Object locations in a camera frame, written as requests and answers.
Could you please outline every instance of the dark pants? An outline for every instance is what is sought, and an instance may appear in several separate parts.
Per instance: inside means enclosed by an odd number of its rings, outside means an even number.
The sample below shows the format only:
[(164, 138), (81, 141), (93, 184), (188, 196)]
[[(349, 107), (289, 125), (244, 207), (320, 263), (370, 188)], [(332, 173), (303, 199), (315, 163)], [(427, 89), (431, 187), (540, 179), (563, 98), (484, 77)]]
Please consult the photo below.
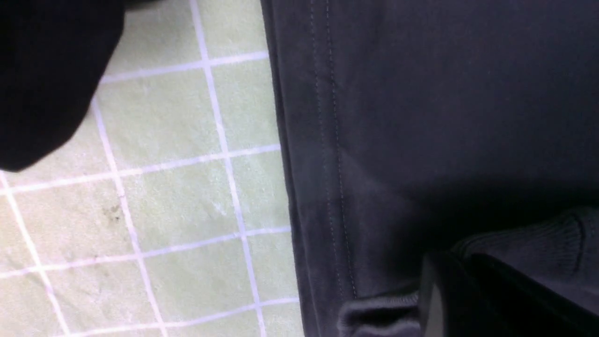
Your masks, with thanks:
[(306, 336), (426, 251), (599, 203), (599, 2), (262, 5)]

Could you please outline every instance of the green tile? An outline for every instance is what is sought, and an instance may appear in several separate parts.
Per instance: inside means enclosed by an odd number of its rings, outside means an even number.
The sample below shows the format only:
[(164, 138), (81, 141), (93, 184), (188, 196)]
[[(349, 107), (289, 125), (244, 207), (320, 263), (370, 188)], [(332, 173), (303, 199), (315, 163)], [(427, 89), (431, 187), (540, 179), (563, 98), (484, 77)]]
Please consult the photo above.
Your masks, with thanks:
[(170, 337), (258, 337), (260, 330), (256, 311), (249, 310), (194, 326), (169, 329), (168, 335)]
[(19, 225), (5, 197), (0, 197), (0, 273), (34, 265)]
[(266, 50), (259, 0), (197, 0), (211, 58)]
[(0, 279), (0, 336), (62, 334), (44, 284), (37, 274)]
[(125, 30), (107, 73), (164, 67), (201, 59), (189, 3), (154, 1), (126, 12)]
[(253, 303), (241, 240), (146, 259), (165, 321), (189, 321)]
[(299, 303), (263, 306), (262, 315), (268, 336), (304, 337)]
[(102, 334), (102, 337), (162, 337), (159, 329), (143, 329), (127, 332)]
[(48, 277), (72, 332), (156, 321), (136, 262), (51, 271)]
[(220, 152), (203, 70), (107, 83), (98, 98), (121, 169)]
[(237, 231), (221, 161), (126, 177), (123, 184), (145, 251)]
[(268, 60), (212, 69), (230, 150), (279, 142)]
[(42, 263), (132, 254), (112, 180), (16, 194)]
[(247, 241), (260, 301), (297, 297), (291, 233), (261, 234)]
[(88, 113), (73, 137), (35, 165), (7, 173), (11, 186), (48, 182), (109, 171), (108, 161), (93, 114)]
[(281, 153), (237, 157), (232, 163), (246, 228), (288, 225), (289, 205)]

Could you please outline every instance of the stitching seam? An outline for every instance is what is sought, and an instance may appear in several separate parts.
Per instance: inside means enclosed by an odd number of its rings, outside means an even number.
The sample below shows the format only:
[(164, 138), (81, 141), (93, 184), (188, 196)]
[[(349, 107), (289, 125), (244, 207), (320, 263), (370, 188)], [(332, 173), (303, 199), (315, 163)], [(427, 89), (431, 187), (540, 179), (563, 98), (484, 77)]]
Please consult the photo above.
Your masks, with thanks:
[(316, 33), (314, 30), (314, 0), (310, 0), (310, 28), (312, 33), (312, 56), (314, 58), (314, 89), (316, 90), (316, 104), (318, 109), (318, 124), (320, 125), (320, 143), (322, 153), (322, 169), (325, 177), (325, 192), (326, 192), (326, 212), (329, 216), (329, 227), (331, 229), (331, 240), (333, 245), (333, 254), (335, 258), (335, 273), (337, 274), (337, 284), (339, 286), (339, 295), (343, 297), (343, 289), (341, 287), (341, 278), (339, 276), (338, 258), (337, 258), (337, 244), (335, 242), (335, 233), (333, 230), (333, 218), (331, 215), (331, 193), (329, 191), (329, 182), (326, 177), (326, 156), (325, 156), (325, 129), (322, 121), (322, 103), (320, 102), (320, 95), (318, 93), (318, 70), (316, 69)]
[(352, 273), (352, 260), (349, 255), (349, 242), (347, 240), (347, 227), (345, 225), (345, 204), (343, 197), (343, 182), (341, 180), (341, 152), (339, 145), (339, 123), (337, 120), (337, 93), (335, 91), (335, 67), (333, 61), (333, 48), (332, 48), (332, 39), (331, 39), (331, 25), (329, 22), (329, 0), (326, 0), (326, 39), (329, 47), (329, 66), (331, 68), (331, 96), (332, 96), (332, 104), (333, 104), (333, 117), (335, 119), (335, 138), (337, 141), (337, 173), (339, 176), (339, 194), (340, 194), (340, 207), (341, 207), (341, 225), (343, 226), (343, 234), (345, 240), (345, 246), (347, 250), (347, 271), (349, 273), (349, 278), (352, 283), (352, 291), (353, 298), (357, 297), (356, 295), (356, 287), (353, 281), (353, 273)]

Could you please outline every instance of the white grout line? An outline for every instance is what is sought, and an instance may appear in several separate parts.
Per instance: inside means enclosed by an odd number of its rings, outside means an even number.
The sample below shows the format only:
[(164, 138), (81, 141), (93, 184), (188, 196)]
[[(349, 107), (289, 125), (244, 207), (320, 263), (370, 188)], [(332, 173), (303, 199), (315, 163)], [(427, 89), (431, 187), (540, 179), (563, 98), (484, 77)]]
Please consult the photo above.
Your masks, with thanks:
[(290, 231), (291, 231), (291, 227), (289, 227), (289, 226), (275, 227), (275, 228), (260, 228), (260, 229), (254, 229), (254, 230), (247, 231), (246, 236), (254, 236), (254, 235), (259, 235), (259, 234), (288, 233)]
[[(4, 186), (4, 188), (9, 187), (8, 181), (6, 180), (6, 175), (2, 171), (0, 171), (0, 181), (2, 182), (2, 185)], [(31, 239), (29, 232), (27, 231), (27, 227), (25, 227), (25, 221), (23, 220), (23, 215), (21, 214), (21, 211), (19, 211), (17, 201), (15, 200), (13, 194), (10, 192), (6, 194), (6, 198), (8, 200), (8, 204), (10, 205), (10, 208), (13, 210), (14, 217), (17, 221), (17, 224), (19, 225), (19, 230), (21, 231), (21, 235), (23, 236), (23, 239), (25, 240), (25, 244), (27, 244), (27, 249), (29, 250), (29, 253), (31, 254), (31, 259), (34, 261), (36, 267), (39, 268), (41, 266), (40, 256), (38, 255), (37, 249), (35, 248), (35, 244), (34, 244), (33, 240)], [(66, 325), (66, 320), (65, 320), (64, 315), (62, 314), (62, 310), (60, 310), (60, 305), (58, 304), (58, 300), (56, 298), (56, 295), (54, 294), (54, 288), (52, 287), (52, 284), (50, 283), (50, 278), (48, 278), (48, 275), (46, 274), (45, 271), (39, 270), (39, 272), (40, 272), (40, 278), (41, 278), (42, 282), (44, 283), (44, 287), (46, 288), (46, 293), (48, 294), (48, 298), (50, 299), (50, 302), (52, 303), (52, 308), (54, 309), (56, 318), (58, 319), (58, 323), (60, 324), (60, 328), (62, 329), (62, 332), (66, 336), (69, 336), (71, 334), (71, 331), (69, 330), (69, 327)]]
[(250, 254), (250, 248), (247, 243), (246, 237), (246, 226), (243, 222), (243, 214), (241, 212), (241, 206), (239, 203), (239, 196), (237, 195), (237, 187), (235, 186), (235, 178), (233, 176), (233, 165), (231, 164), (231, 158), (228, 156), (229, 147), (226, 142), (225, 129), (222, 123), (222, 117), (220, 115), (220, 107), (218, 97), (216, 96), (216, 88), (214, 87), (214, 78), (212, 76), (212, 70), (210, 69), (208, 48), (204, 38), (204, 29), (202, 27), (202, 21), (199, 14), (198, 3), (196, 0), (189, 0), (191, 6), (191, 13), (193, 17), (193, 25), (195, 26), (196, 36), (198, 38), (199, 51), (202, 55), (202, 60), (206, 62), (204, 72), (206, 76), (206, 82), (208, 84), (208, 91), (210, 94), (210, 102), (212, 105), (212, 111), (214, 113), (214, 121), (216, 122), (216, 131), (219, 135), (220, 149), (225, 154), (225, 168), (227, 178), (229, 180), (229, 187), (231, 189), (231, 198), (233, 201), (233, 207), (235, 209), (235, 216), (237, 218), (237, 225), (239, 227), (239, 233), (241, 235), (241, 243), (243, 246), (243, 254), (245, 255), (247, 273), (250, 279), (250, 286), (252, 288), (252, 296), (254, 298), (254, 304), (256, 304), (256, 315), (258, 316), (258, 326), (260, 327), (260, 336), (266, 337), (266, 328), (264, 326), (264, 318), (262, 316), (262, 308), (258, 305), (260, 303), (260, 297), (258, 294), (258, 286), (256, 285), (256, 276), (254, 275), (254, 268), (252, 265), (252, 256)]
[[(281, 227), (274, 227), (274, 228), (260, 228), (257, 230), (247, 231), (246, 236), (287, 233), (290, 231), (291, 231), (291, 227), (289, 227), (289, 226), (281, 226)], [(237, 238), (241, 238), (241, 235), (239, 233), (233, 233), (233, 234), (229, 234), (229, 235), (214, 237), (214, 238), (207, 239), (207, 240), (187, 243), (184, 245), (177, 245), (177, 246), (147, 251), (147, 252), (142, 253), (142, 257), (148, 258), (148, 257), (155, 257), (155, 256), (164, 255), (164, 254), (170, 254), (170, 253), (174, 253), (174, 252), (188, 251), (191, 249), (196, 249), (199, 247), (210, 245), (212, 243), (224, 242), (227, 240), (233, 240), (233, 239), (237, 239)], [(135, 254), (87, 258), (84, 260), (76, 260), (76, 261), (62, 263), (62, 264), (46, 264), (46, 265), (39, 266), (39, 267), (36, 266), (36, 267), (27, 267), (27, 268), (23, 268), (23, 269), (19, 269), (19, 270), (12, 270), (10, 272), (0, 273), (0, 279), (11, 278), (11, 277), (15, 277), (15, 276), (23, 276), (23, 275), (27, 275), (30, 273), (37, 273), (40, 270), (47, 272), (50, 270), (66, 270), (66, 269), (77, 268), (77, 267), (92, 266), (94, 264), (100, 264), (100, 263), (116, 263), (116, 262), (126, 262), (126, 261), (135, 261), (135, 260), (137, 260), (137, 255), (135, 255)]]
[(225, 236), (221, 236), (221, 237), (215, 237), (213, 239), (208, 239), (208, 240), (204, 240), (204, 241), (200, 241), (200, 242), (189, 243), (187, 245), (179, 245), (179, 246), (172, 246), (172, 247), (163, 248), (163, 249), (157, 249), (155, 251), (150, 251), (150, 252), (144, 253), (144, 257), (154, 257), (154, 256), (169, 254), (169, 253), (173, 253), (173, 252), (188, 251), (191, 249), (196, 249), (199, 247), (211, 245), (213, 243), (219, 243), (219, 242), (224, 242), (224, 241), (228, 241), (228, 240), (233, 240), (238, 237), (239, 237), (239, 234), (235, 233), (235, 234), (225, 235)]
[(58, 180), (53, 180), (50, 182), (34, 183), (31, 185), (24, 185), (24, 186), (15, 186), (15, 187), (10, 188), (9, 190), (0, 191), (0, 195), (6, 194), (7, 192), (22, 193), (22, 192), (38, 191), (40, 189), (73, 185), (75, 183), (94, 182), (94, 181), (98, 181), (98, 180), (111, 179), (112, 177), (113, 177), (113, 174), (111, 172), (105, 172), (105, 173), (98, 173), (98, 174), (90, 174), (88, 176), (74, 177), (74, 178), (69, 178), (69, 179), (58, 179)]
[(144, 262), (140, 244), (137, 239), (137, 232), (135, 231), (135, 227), (133, 226), (133, 220), (131, 219), (131, 212), (129, 211), (127, 197), (125, 196), (125, 188), (123, 187), (123, 182), (118, 174), (116, 160), (114, 159), (114, 154), (112, 148), (110, 147), (110, 142), (108, 141), (108, 135), (106, 134), (104, 120), (102, 119), (102, 114), (100, 112), (100, 108), (98, 107), (98, 102), (95, 98), (92, 99), (92, 110), (94, 117), (96, 117), (96, 123), (98, 124), (100, 139), (102, 140), (102, 144), (104, 145), (104, 152), (106, 152), (108, 166), (110, 166), (110, 170), (113, 173), (114, 184), (116, 185), (116, 191), (120, 199), (120, 207), (123, 211), (123, 215), (125, 216), (125, 224), (127, 226), (127, 231), (129, 231), (129, 236), (131, 237), (131, 245), (133, 246), (133, 252), (137, 257), (137, 264), (140, 267), (141, 277), (144, 281), (144, 285), (146, 286), (148, 301), (150, 302), (152, 310), (154, 311), (154, 316), (156, 317), (156, 321), (158, 322), (160, 331), (162, 332), (162, 337), (168, 337), (167, 328), (164, 326), (164, 322), (162, 321), (162, 316), (158, 308), (158, 303), (156, 302), (156, 298), (154, 297), (154, 291), (152, 290), (150, 277), (148, 276), (148, 272), (146, 270), (146, 264)]
[(226, 56), (224, 58), (211, 59), (208, 62), (208, 64), (210, 64), (211, 67), (215, 67), (217, 65), (234, 64), (261, 59), (268, 59), (268, 51), (264, 50), (263, 52), (255, 52), (235, 56)]
[[(258, 148), (243, 149), (243, 150), (229, 152), (228, 156), (223, 153), (209, 154), (209, 155), (203, 155), (200, 157), (168, 161), (166, 163), (149, 165), (149, 166), (144, 166), (144, 167), (139, 167), (139, 168), (130, 168), (127, 170), (119, 171), (117, 174), (120, 177), (135, 176), (135, 175), (140, 175), (140, 174), (144, 174), (144, 173), (158, 172), (158, 171), (163, 171), (163, 170), (176, 169), (177, 167), (184, 167), (184, 166), (194, 165), (194, 164), (198, 164), (198, 163), (205, 163), (205, 162), (212, 161), (212, 160), (221, 160), (221, 159), (225, 159), (226, 157), (234, 158), (234, 157), (249, 156), (249, 155), (255, 155), (255, 154), (262, 154), (262, 153), (266, 153), (266, 152), (279, 151), (280, 149), (281, 149), (281, 146), (279, 144), (271, 144), (271, 145), (266, 145), (266, 146), (260, 146)], [(34, 183), (34, 184), (30, 184), (30, 185), (15, 186), (12, 188), (3, 188), (3, 189), (0, 189), (0, 195), (6, 195), (9, 192), (13, 193), (13, 194), (17, 194), (17, 193), (23, 193), (23, 192), (39, 191), (41, 189), (48, 189), (48, 188), (54, 188), (54, 187), (60, 187), (60, 186), (68, 186), (68, 185), (73, 185), (76, 183), (86, 183), (86, 182), (94, 182), (94, 181), (98, 181), (98, 180), (113, 179), (113, 177), (114, 177), (114, 173), (105, 172), (105, 173), (90, 174), (88, 176), (80, 176), (80, 177), (74, 177), (74, 178), (68, 178), (68, 179), (58, 179), (58, 180), (53, 180), (50, 182)]]
[[(192, 321), (183, 321), (183, 322), (167, 322), (164, 323), (164, 326), (168, 328), (181, 328), (181, 327), (189, 327), (196, 326), (204, 323), (208, 323), (210, 321), (218, 320), (220, 318), (225, 318), (233, 315), (240, 314), (242, 312), (256, 310), (257, 308), (262, 308), (263, 306), (270, 305), (281, 305), (281, 304), (289, 304), (289, 303), (299, 303), (300, 299), (297, 297), (283, 298), (270, 300), (258, 304), (246, 305), (237, 309), (233, 309), (230, 311), (219, 312), (218, 314), (213, 314), (209, 316), (204, 316)], [(159, 329), (158, 323), (149, 323), (149, 324), (136, 324), (129, 326), (117, 326), (117, 327), (109, 327), (105, 329), (95, 329), (85, 332), (78, 332), (71, 334), (72, 337), (87, 337), (87, 336), (97, 336), (104, 335), (107, 333), (118, 333), (118, 332), (131, 332), (131, 331), (139, 331), (139, 330), (149, 330), (149, 329)]]
[(234, 64), (234, 63), (261, 60), (261, 59), (268, 59), (267, 51), (247, 53), (247, 54), (241, 54), (241, 55), (235, 55), (235, 56), (227, 56), (224, 58), (217, 58), (217, 59), (208, 61), (208, 64), (206, 64), (205, 61), (196, 61), (196, 62), (190, 62), (190, 63), (185, 63), (185, 64), (169, 65), (167, 67), (152, 68), (152, 69), (140, 69), (137, 71), (130, 71), (127, 73), (105, 75), (100, 80), (100, 83), (112, 83), (112, 82), (126, 81), (126, 80), (132, 80), (132, 79), (139, 79), (142, 77), (150, 77), (150, 76), (163, 75), (163, 74), (168, 74), (168, 73), (176, 73), (179, 71), (202, 69), (202, 68), (205, 68), (207, 65), (210, 67), (214, 67), (217, 65)]

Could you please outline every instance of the tile floor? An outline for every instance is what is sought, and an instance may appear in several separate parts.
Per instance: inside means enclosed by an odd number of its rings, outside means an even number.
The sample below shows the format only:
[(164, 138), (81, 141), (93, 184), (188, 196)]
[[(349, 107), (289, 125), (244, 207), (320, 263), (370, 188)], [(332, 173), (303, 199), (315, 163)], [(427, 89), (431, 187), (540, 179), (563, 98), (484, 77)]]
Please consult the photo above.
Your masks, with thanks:
[(74, 138), (0, 172), (0, 336), (301, 336), (259, 0), (129, 11)]

